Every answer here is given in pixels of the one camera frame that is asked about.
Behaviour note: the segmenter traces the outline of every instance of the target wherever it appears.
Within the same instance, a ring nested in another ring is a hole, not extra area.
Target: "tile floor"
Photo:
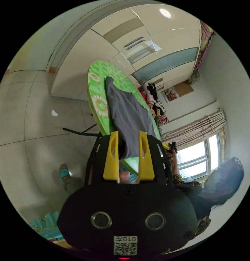
[[[95,124],[88,102],[50,97],[53,74],[19,71],[0,85],[0,180],[26,220],[60,210],[66,200],[60,164],[83,177],[95,138],[65,132]]]

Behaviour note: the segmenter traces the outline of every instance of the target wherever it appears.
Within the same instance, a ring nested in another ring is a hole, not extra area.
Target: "leopard print clothing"
[[[173,181],[174,181],[174,185],[184,184],[184,185],[197,187],[198,189],[200,189],[200,187],[202,187],[202,185],[197,181],[184,182],[179,178],[178,175],[173,176]],[[197,237],[198,235],[203,233],[207,229],[207,227],[210,225],[210,223],[211,223],[211,219],[207,216],[198,219],[198,227],[197,227],[196,233],[191,239],[194,239],[195,237]]]

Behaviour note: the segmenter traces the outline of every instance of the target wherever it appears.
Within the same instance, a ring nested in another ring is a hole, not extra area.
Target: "person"
[[[213,206],[221,206],[239,189],[244,178],[244,168],[236,157],[224,162],[206,179],[204,188],[197,181],[185,182],[178,175],[177,154],[166,151],[170,157],[174,187],[181,190],[191,201],[198,219],[194,239],[204,232],[211,223],[209,218]]]

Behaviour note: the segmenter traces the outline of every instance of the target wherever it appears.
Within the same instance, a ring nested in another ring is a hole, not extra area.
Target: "qr code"
[[[114,242],[114,255],[135,256],[137,243]]]

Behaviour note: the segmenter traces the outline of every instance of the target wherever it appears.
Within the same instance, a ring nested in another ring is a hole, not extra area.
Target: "camera lens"
[[[91,224],[97,229],[106,229],[111,226],[112,220],[107,213],[99,211],[91,216]]]
[[[159,230],[166,223],[166,219],[163,214],[155,212],[147,216],[145,225],[150,230]]]

